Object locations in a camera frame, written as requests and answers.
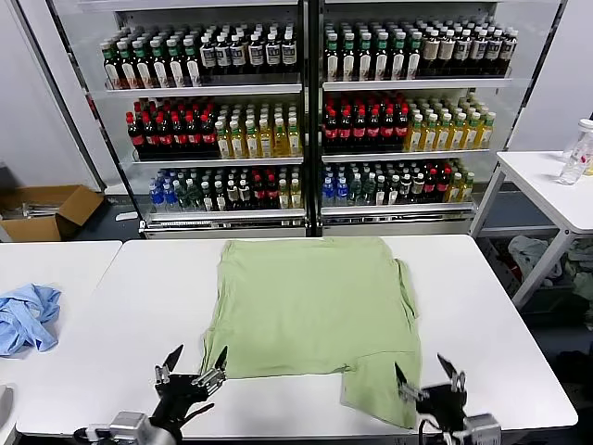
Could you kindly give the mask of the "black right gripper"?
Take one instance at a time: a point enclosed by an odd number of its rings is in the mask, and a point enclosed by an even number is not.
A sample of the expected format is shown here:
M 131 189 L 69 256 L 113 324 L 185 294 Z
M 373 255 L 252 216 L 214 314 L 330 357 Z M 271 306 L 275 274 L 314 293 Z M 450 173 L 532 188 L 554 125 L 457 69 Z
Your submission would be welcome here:
M 463 411 L 467 402 L 466 374 L 463 371 L 458 372 L 454 365 L 441 354 L 437 355 L 437 359 L 447 374 L 450 384 L 424 389 L 410 384 L 397 362 L 394 362 L 399 397 L 404 401 L 416 402 L 417 413 L 434 418 L 440 430 L 462 431 L 466 417 Z

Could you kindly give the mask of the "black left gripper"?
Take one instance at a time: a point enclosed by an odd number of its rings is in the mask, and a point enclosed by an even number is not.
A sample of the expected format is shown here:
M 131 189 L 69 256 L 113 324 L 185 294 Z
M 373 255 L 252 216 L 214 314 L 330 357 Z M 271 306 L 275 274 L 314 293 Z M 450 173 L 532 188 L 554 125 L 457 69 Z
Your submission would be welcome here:
M 222 349 L 213 367 L 200 376 L 171 374 L 182 351 L 183 345 L 180 345 L 166 357 L 163 364 L 155 366 L 155 389 L 159 402 L 152 414 L 153 426 L 181 429 L 214 407 L 214 403 L 210 402 L 190 411 L 196 403 L 206 402 L 226 379 L 227 346 Z

